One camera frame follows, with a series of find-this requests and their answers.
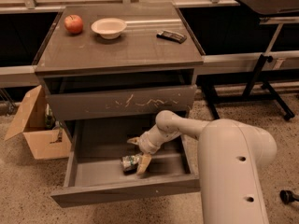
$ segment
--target black table top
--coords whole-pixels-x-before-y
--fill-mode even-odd
[[[235,0],[263,17],[299,15],[299,0]]]

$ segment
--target robotic arm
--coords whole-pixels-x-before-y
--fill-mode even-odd
[[[198,140],[198,168],[205,224],[267,224],[257,167],[269,164],[277,145],[266,130],[230,119],[201,121],[162,111],[156,124],[128,140],[143,152],[137,174],[161,145],[186,134]]]

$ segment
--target concrete floor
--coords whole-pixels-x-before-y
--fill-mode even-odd
[[[290,121],[283,119],[273,101],[219,105],[218,110],[222,118],[259,126],[273,134],[278,155],[270,166],[259,171],[266,210],[270,224],[294,224],[299,222],[299,203],[283,204],[279,192],[290,189],[299,193],[298,85],[280,87],[278,91],[296,115]],[[228,92],[235,90],[221,89],[221,93]],[[196,93],[191,118],[212,120],[200,91]],[[203,223],[200,193],[61,208],[50,193],[62,188],[67,159],[34,160],[22,134],[4,142],[12,119],[6,116],[6,107],[0,105],[1,224]],[[196,163],[193,141],[188,152]]]

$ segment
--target closed drawer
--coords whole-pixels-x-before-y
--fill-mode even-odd
[[[192,108],[196,85],[96,91],[47,96],[59,120],[95,119]]]
[[[143,176],[122,170],[121,157],[139,152],[126,140],[149,130],[154,117],[77,120],[64,189],[51,197],[68,207],[199,191],[183,136],[164,144]]]

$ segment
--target box flap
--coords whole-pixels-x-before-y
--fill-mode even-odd
[[[45,127],[45,92],[41,86],[28,91],[10,123],[5,140],[22,133],[26,128]]]
[[[23,133],[36,160],[67,158],[71,148],[65,131],[62,142],[57,142],[59,130]]]

